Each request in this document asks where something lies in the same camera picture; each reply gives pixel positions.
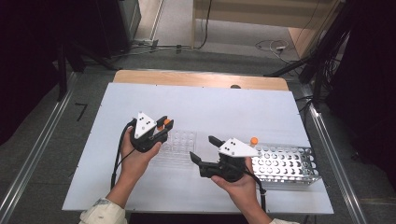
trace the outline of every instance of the table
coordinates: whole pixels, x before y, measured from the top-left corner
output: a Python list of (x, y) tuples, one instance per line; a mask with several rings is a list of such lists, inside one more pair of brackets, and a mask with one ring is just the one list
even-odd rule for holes
[[(289, 27), (291, 38), (300, 57), (309, 55), (319, 36), (327, 30), (340, 11), (340, 0), (214, 0), (210, 20), (234, 21)], [(195, 40), (195, 20), (206, 19), (209, 0), (194, 0), (192, 38)]]
[[(247, 90), (231, 90), (231, 85), (239, 85)], [(119, 71), (114, 82), (107, 87), (63, 210), (87, 209), (98, 197), (103, 197), (109, 191), (111, 166), (120, 138), (120, 133), (109, 130), (121, 130), (125, 125), (125, 117), (131, 116), (131, 113), (132, 116), (134, 113), (137, 115), (136, 107), (149, 111), (154, 118), (162, 116), (162, 110), (169, 113), (168, 116), (173, 115), (170, 118), (176, 121), (174, 129), (188, 130), (193, 127), (197, 135), (195, 152), (203, 161), (219, 158), (216, 149), (207, 141), (209, 133), (220, 139), (231, 134), (246, 139), (252, 133), (258, 133), (265, 135), (268, 142), (282, 141), (285, 144), (309, 146), (298, 110), (287, 89), (285, 80), (277, 77)], [(222, 109), (233, 105), (227, 98), (238, 104), (232, 108), (233, 113), (222, 113)], [(257, 100), (263, 100), (262, 106), (254, 105), (255, 110), (246, 110), (246, 104)], [(286, 101), (291, 101), (292, 104), (283, 104)], [(249, 119), (243, 113), (252, 115), (251, 118), (263, 118)], [(242, 116), (240, 119), (244, 124), (235, 122), (235, 116)], [(285, 133), (287, 139), (279, 133)], [(136, 212), (239, 213), (227, 193), (210, 179), (201, 178), (198, 167), (194, 164), (152, 161), (131, 198), (133, 199), (128, 201), (126, 209)], [(324, 184), (319, 180), (304, 189), (268, 190), (267, 212), (332, 214), (333, 210)]]

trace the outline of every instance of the wooden panel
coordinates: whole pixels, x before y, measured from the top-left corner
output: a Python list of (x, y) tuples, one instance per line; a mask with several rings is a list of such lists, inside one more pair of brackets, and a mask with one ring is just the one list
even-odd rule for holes
[(120, 70), (113, 82), (219, 88), (238, 85), (242, 89), (251, 90), (289, 90), (286, 80), (281, 77), (246, 77), (218, 73)]
[[(213, 1), (210, 20), (304, 28), (315, 8), (313, 21), (326, 17), (328, 5), (338, 0), (217, 0)], [(207, 12), (209, 1), (195, 0), (195, 10)], [(206, 13), (196, 13), (196, 19)]]
[[(210, 20), (284, 26), (301, 58), (309, 55), (324, 29), (339, 10), (340, 0), (217, 0), (212, 3)], [(205, 19), (209, 0), (194, 0), (192, 16), (193, 46), (195, 19)]]
[(137, 28), (135, 39), (150, 39), (155, 28), (157, 14), (160, 10), (162, 0), (139, 0), (142, 20)]
[(342, 6), (340, 1), (318, 4), (315, 13), (312, 12), (313, 19), (306, 21), (304, 29), (289, 28), (291, 39), (301, 58), (309, 55), (310, 50), (316, 47), (321, 33), (329, 29)]

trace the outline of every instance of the human hand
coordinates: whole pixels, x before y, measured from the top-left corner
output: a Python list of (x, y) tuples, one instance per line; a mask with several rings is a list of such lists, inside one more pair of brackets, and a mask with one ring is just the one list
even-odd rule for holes
[(143, 173), (145, 173), (149, 166), (149, 161), (157, 155), (161, 147), (161, 143), (159, 142), (145, 153), (134, 150), (130, 139), (132, 128), (129, 127), (127, 129), (122, 139), (121, 157), (125, 159), (121, 162), (120, 178), (106, 196), (107, 199), (116, 203), (121, 208), (125, 207), (129, 195), (134, 189), (134, 185)]
[[(245, 158), (245, 164), (248, 170), (253, 173), (251, 158)], [(252, 206), (258, 205), (260, 207), (256, 197), (256, 182), (251, 176), (243, 175), (240, 180), (233, 183), (230, 183), (217, 175), (213, 175), (211, 179), (219, 187), (228, 192), (233, 203), (235, 203), (242, 212)]]
[(133, 127), (129, 127), (123, 136), (121, 157), (124, 158), (132, 151), (134, 152), (132, 152), (122, 161), (120, 178), (126, 177), (137, 181), (143, 175), (143, 173), (145, 173), (147, 167), (149, 166), (150, 160), (158, 154), (162, 143), (156, 143), (151, 150), (145, 153), (134, 150), (130, 139), (132, 128)]

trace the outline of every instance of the floor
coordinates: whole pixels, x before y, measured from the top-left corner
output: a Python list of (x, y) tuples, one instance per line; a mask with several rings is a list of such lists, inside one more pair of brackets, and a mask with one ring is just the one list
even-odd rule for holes
[[(179, 13), (179, 16), (183, 14), (184, 19), (173, 18), (172, 15), (175, 14), (173, 10), (177, 10), (176, 2), (179, 8), (190, 8), (191, 1), (183, 1), (182, 3), (177, 0), (141, 1), (142, 16), (148, 18), (148, 21), (142, 21), (141, 29), (136, 34), (136, 38), (159, 39), (159, 43), (162, 45), (190, 44), (191, 30), (189, 29), (190, 26), (187, 26), (187, 23), (191, 22), (187, 19), (189, 12), (185, 9), (182, 10), (183, 13)], [(160, 7), (163, 7), (162, 13), (158, 13)], [(185, 23), (186, 26), (177, 26), (175, 21)], [(158, 25), (157, 29), (152, 29), (155, 26), (154, 24)], [(251, 76), (260, 76), (263, 73), (275, 71), (286, 64), (271, 51), (260, 50), (255, 46), (262, 40), (282, 39), (289, 41), (290, 36), (287, 35), (285, 29), (239, 25), (234, 24), (233, 26), (228, 23), (221, 25), (220, 22), (210, 22), (209, 26), (216, 28), (218, 32), (214, 33), (213, 30), (209, 29), (207, 45), (202, 49), (202, 53), (183, 52), (175, 54), (170, 51), (160, 51), (139, 56), (126, 55), (115, 59), (114, 62), (125, 69), (210, 71), (249, 74)], [(232, 28), (231, 26), (235, 27), (235, 30), (228, 31)], [(200, 34), (202, 32), (200, 21), (197, 21), (196, 27), (198, 29), (197, 34)], [(221, 44), (224, 43), (221, 40), (227, 36), (228, 32), (234, 32), (234, 35), (229, 35), (231, 38), (228, 39), (227, 45)], [(249, 36), (239, 35), (240, 32), (248, 32)], [(196, 39), (197, 44), (202, 41), (201, 38)], [(289, 51), (282, 52), (281, 56), (285, 60), (298, 60), (292, 46), (290, 46)], [(72, 91), (69, 101), (65, 102), (63, 114), (57, 120), (56, 128), (50, 132), (49, 141), (42, 147), (41, 159), (28, 176), (30, 180), (23, 186), (24, 192), (20, 195), (21, 197), (15, 208), (13, 208), (12, 216), (8, 217), (8, 223), (70, 223), (78, 220), (79, 212), (64, 212), (62, 211), (62, 204), (78, 164), (78, 158), (89, 135), (97, 108), (100, 106), (106, 84), (111, 82), (114, 72), (93, 64), (87, 68), (84, 74), (76, 74), (76, 76), (76, 80), (69, 80), (69, 83), (71, 81), (75, 82), (74, 91)], [(299, 91), (301, 85), (296, 81), (296, 76), (293, 71), (283, 78), (288, 81), (295, 97), (298, 97), (304, 94)], [(47, 120), (51, 118), (52, 111), (58, 106), (56, 98), (57, 88), (49, 92), (14, 136), (0, 146), (1, 195), (6, 195), (9, 192), (9, 184), (19, 173), (29, 153), (36, 148), (35, 141), (40, 138), (41, 131), (46, 129)], [(81, 115), (81, 105), (88, 106), (82, 118), (78, 119)], [(304, 102), (298, 103), (298, 106), (304, 106)], [(350, 159), (354, 150), (348, 143), (348, 129), (343, 126), (339, 119), (332, 116), (326, 105), (322, 107), (322, 110), (321, 115), (325, 120), (327, 131), (331, 134), (337, 156), (361, 204), (362, 212), (367, 218), (366, 222), (360, 223), (392, 223), (396, 218), (394, 214), (396, 193), (389, 185), (387, 177), (381, 170), (371, 164), (363, 164), (361, 161)], [(322, 166), (330, 167), (320, 136), (314, 132), (314, 121), (308, 119), (306, 125), (311, 134), (312, 145), (318, 151), (317, 156), (321, 157), (323, 162)], [(322, 174), (329, 185), (328, 191), (335, 215), (318, 216), (318, 223), (353, 223), (345, 198), (343, 198), (343, 192), (339, 190), (339, 182), (334, 177), (332, 169), (324, 170)], [(0, 215), (3, 215), (3, 209), (4, 206), (2, 205)], [(300, 222), (304, 218), (299, 216), (280, 217)]]

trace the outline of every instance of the wrist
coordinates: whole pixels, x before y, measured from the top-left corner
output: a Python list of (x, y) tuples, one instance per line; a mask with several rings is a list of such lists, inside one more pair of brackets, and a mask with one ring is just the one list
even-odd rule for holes
[(139, 179), (133, 175), (121, 172), (116, 185), (123, 186), (124, 188), (127, 188), (127, 189), (133, 189), (134, 185), (136, 185), (138, 180)]
[(241, 208), (242, 214), (250, 224), (270, 223), (272, 219), (262, 210), (259, 203), (245, 205)]

